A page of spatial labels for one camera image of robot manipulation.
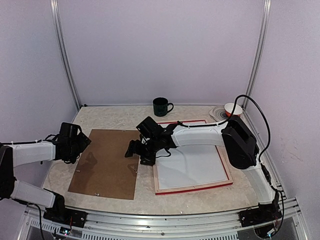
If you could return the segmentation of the brown cardboard backing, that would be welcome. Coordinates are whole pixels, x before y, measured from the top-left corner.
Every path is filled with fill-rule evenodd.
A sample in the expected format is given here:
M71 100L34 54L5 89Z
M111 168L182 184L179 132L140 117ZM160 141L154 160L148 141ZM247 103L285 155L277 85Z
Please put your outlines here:
M125 158L137 130L93 129L81 154L68 191L87 196L133 200L139 156Z

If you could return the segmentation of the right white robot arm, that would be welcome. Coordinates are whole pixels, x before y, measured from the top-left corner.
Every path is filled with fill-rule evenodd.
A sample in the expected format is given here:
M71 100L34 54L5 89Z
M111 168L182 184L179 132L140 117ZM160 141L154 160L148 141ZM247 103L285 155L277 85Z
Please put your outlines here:
M162 127L148 116L137 127L138 140L131 140L125 153L126 158L140 157L143 165L153 166L157 153L161 150L180 147L222 146L225 148L229 163L241 170L250 182L258 200L257 210L248 210L260 222L271 217L283 216L282 194L273 187L270 173L261 162L261 151L254 134L243 120L232 115L224 121L205 124L185 124L181 121Z

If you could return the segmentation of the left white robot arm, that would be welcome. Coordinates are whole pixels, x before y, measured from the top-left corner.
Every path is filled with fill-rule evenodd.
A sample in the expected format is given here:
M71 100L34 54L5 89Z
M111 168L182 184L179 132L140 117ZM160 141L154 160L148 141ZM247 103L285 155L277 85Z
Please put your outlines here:
M70 218L62 195L18 180L14 168L31 163L63 161L74 164L92 141L79 125L63 122L59 133L43 140L0 144L0 199L42 206L57 221Z

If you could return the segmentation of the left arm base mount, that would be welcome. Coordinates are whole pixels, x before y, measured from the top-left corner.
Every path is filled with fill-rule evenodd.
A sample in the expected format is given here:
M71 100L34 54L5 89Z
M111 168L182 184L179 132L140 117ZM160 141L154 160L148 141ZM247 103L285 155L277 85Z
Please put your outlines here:
M46 220L78 228L84 228L87 216L87 212L71 208L66 208L62 214L48 208L43 214Z

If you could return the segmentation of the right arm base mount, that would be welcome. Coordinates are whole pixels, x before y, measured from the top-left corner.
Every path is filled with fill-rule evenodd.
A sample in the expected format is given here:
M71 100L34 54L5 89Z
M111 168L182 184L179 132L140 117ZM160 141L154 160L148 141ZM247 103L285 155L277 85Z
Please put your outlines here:
M258 204L257 208L250 208L239 212L242 227L249 227L267 223L282 218L282 212L278 204Z

